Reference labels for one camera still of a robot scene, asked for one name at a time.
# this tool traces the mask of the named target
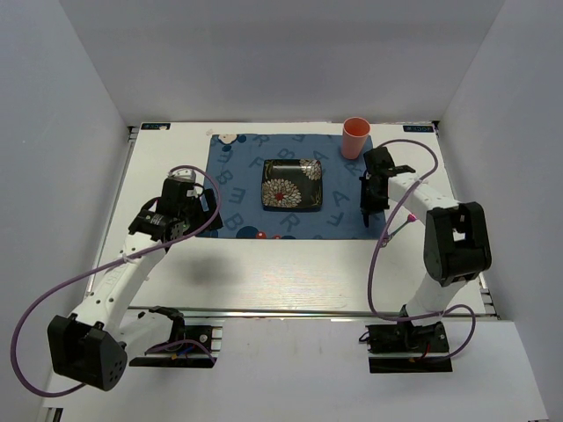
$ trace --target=square plate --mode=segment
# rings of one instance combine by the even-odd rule
[[[266,160],[261,198],[267,211],[319,211],[323,205],[320,161]]]

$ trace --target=blue cloth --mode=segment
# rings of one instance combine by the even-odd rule
[[[376,239],[384,214],[369,228],[360,213],[363,153],[350,161],[340,153],[339,135],[213,135],[207,172],[221,189],[223,228],[201,236],[221,238]],[[265,211],[261,202],[264,160],[317,159],[323,169],[323,205],[317,212]],[[205,187],[211,187],[206,180]]]

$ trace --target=red cup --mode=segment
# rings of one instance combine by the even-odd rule
[[[360,155],[368,139],[369,130],[369,122],[361,117],[351,117],[344,122],[341,150],[344,158],[355,160]]]

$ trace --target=black plate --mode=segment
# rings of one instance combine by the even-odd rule
[[[323,205],[320,161],[266,160],[261,197],[267,211],[319,211]]]

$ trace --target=black label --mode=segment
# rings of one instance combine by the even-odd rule
[[[169,130],[170,123],[143,123],[141,130]]]
[[[405,132],[434,132],[431,126],[403,126]]]

